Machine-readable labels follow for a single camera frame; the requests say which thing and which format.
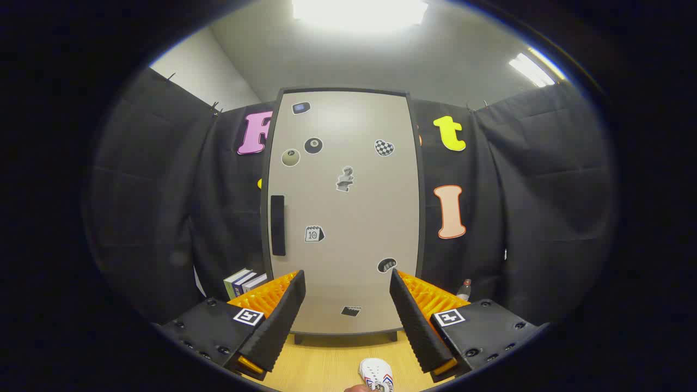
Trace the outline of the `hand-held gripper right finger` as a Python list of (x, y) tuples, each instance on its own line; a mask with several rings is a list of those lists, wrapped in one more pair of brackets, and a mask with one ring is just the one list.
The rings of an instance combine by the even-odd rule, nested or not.
[(503, 362), (548, 328), (491, 299), (464, 301), (395, 269), (389, 292), (420, 368), (434, 382), (473, 375)]

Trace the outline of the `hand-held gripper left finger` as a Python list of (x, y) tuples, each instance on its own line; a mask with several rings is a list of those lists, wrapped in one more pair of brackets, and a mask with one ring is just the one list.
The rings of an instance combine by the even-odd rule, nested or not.
[(282, 352), (305, 292), (304, 271), (293, 271), (227, 302), (208, 298), (158, 331), (204, 362), (261, 381)]

